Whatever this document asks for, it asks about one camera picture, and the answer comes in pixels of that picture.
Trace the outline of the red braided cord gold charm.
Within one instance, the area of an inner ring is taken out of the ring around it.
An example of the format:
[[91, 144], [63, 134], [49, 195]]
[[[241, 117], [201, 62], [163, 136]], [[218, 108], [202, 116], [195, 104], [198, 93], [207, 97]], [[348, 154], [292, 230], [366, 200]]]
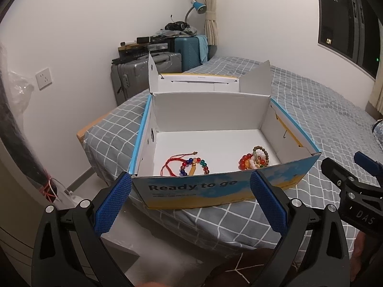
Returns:
[[160, 169], [161, 177], [179, 177], [185, 175], [185, 168], [190, 159], [197, 155], [197, 151], [170, 156]]

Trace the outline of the blue white patterned pillow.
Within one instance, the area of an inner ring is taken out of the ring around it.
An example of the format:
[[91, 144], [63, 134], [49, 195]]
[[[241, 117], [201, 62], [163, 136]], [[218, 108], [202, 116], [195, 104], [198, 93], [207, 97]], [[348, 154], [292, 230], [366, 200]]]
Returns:
[[379, 119], [373, 124], [372, 133], [378, 145], [383, 150], [383, 119]]

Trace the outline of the grey checked bed sheet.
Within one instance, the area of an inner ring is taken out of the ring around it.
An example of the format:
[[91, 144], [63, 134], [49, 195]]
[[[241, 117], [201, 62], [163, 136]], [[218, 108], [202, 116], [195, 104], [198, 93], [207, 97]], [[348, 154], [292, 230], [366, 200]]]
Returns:
[[326, 86], [235, 57], [148, 72], [149, 88], [88, 129], [82, 145], [102, 179], [130, 174], [130, 202], [201, 248], [232, 255], [276, 245], [249, 187], [254, 170], [314, 208], [339, 204], [320, 170], [326, 157], [377, 183], [354, 162], [356, 152], [382, 160], [374, 119]]

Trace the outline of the beige right curtain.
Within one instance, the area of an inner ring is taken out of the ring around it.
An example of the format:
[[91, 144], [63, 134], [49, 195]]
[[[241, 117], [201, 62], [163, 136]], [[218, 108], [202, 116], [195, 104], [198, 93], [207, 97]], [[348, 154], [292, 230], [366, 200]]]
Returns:
[[375, 80], [371, 95], [369, 97], [369, 103], [380, 114], [383, 114], [383, 79], [377, 78]]

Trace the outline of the beige curtain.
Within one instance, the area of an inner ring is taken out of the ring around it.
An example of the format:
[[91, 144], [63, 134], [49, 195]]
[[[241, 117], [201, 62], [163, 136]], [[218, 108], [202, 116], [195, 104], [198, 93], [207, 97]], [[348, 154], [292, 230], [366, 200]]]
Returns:
[[209, 45], [218, 44], [218, 28], [216, 19], [217, 0], [204, 0], [206, 5], [204, 31]]
[[383, 79], [377, 78], [375, 80], [371, 95], [369, 97], [369, 103], [380, 114], [383, 114]]

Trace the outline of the blue yellow cardboard shoe box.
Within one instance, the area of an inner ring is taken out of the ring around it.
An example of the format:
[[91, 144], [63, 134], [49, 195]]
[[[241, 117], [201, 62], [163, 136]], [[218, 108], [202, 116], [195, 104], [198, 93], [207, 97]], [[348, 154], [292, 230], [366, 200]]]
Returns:
[[[149, 96], [129, 172], [149, 209], [192, 209], [251, 199], [260, 171], [291, 188], [320, 156], [319, 148], [271, 96], [268, 61], [240, 77], [161, 74], [148, 60]], [[197, 151], [185, 175], [161, 177], [175, 154]]]

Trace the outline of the grey suitcase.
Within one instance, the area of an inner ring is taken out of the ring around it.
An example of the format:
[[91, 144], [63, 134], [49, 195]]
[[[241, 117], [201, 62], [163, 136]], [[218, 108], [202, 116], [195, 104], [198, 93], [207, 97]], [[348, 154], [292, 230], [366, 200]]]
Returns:
[[[111, 81], [117, 105], [149, 88], [148, 55], [124, 64], [112, 64]], [[154, 53], [152, 55], [159, 73], [181, 73], [180, 53]]]

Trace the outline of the clear plastic bag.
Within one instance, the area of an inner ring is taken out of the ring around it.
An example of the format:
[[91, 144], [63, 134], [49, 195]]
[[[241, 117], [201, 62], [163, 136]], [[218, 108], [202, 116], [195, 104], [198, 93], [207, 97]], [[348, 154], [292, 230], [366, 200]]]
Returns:
[[9, 101], [13, 114], [17, 117], [23, 115], [32, 97], [34, 86], [24, 77], [8, 72]]

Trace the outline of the teal suitcase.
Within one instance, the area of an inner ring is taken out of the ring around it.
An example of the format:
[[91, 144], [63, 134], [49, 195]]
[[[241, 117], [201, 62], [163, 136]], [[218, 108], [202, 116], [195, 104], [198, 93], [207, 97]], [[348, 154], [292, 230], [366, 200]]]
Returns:
[[199, 56], [199, 41], [196, 36], [176, 37], [174, 51], [182, 56], [182, 72], [202, 65]]

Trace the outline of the dark window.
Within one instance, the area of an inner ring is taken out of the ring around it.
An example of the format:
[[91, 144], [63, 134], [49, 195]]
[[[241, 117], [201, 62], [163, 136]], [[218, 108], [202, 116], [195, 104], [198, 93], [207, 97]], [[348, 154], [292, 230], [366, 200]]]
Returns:
[[367, 0], [319, 0], [318, 43], [377, 77], [380, 26]]

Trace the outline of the light blue cloth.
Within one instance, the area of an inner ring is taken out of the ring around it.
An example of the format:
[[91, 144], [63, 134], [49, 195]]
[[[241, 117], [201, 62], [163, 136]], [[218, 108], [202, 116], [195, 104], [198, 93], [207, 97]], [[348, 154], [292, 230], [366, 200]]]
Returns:
[[199, 41], [199, 56], [201, 64], [205, 64], [208, 61], [208, 39], [205, 35], [197, 35], [196, 38]]

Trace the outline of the black headphones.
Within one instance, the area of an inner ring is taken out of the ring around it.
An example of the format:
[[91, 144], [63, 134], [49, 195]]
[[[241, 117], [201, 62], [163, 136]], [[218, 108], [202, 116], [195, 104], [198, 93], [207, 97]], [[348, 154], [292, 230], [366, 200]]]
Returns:
[[190, 26], [186, 22], [170, 22], [165, 26], [166, 30], [171, 30], [171, 31], [184, 31], [187, 28], [190, 28]]

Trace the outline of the blue desk lamp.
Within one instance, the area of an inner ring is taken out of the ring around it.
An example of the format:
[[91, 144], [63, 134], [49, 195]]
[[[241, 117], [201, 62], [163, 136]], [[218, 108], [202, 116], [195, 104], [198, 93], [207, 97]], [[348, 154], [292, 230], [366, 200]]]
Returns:
[[204, 3], [200, 3], [197, 0], [192, 0], [191, 1], [191, 8], [189, 9], [189, 11], [187, 11], [187, 13], [184, 17], [184, 22], [185, 23], [188, 22], [188, 17], [193, 10], [195, 10], [196, 13], [198, 13], [198, 14], [204, 14], [206, 12], [206, 9], [207, 9], [207, 6]]

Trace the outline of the beige left curtain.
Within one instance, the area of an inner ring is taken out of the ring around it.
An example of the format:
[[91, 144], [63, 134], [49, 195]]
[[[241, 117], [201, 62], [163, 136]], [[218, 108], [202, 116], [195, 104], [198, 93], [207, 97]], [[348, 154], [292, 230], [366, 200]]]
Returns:
[[204, 0], [206, 5], [204, 31], [209, 45], [218, 44], [218, 28], [216, 19], [217, 0]]

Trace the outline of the white wall socket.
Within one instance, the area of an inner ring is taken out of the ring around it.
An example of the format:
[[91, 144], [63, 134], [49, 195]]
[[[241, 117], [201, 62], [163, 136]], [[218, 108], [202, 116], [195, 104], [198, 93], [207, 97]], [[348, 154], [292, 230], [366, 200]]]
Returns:
[[51, 71], [48, 67], [36, 73], [35, 78], [36, 78], [36, 82], [37, 82], [39, 90], [43, 90], [44, 88], [46, 88], [47, 86], [50, 86], [53, 83], [52, 77], [51, 77]]

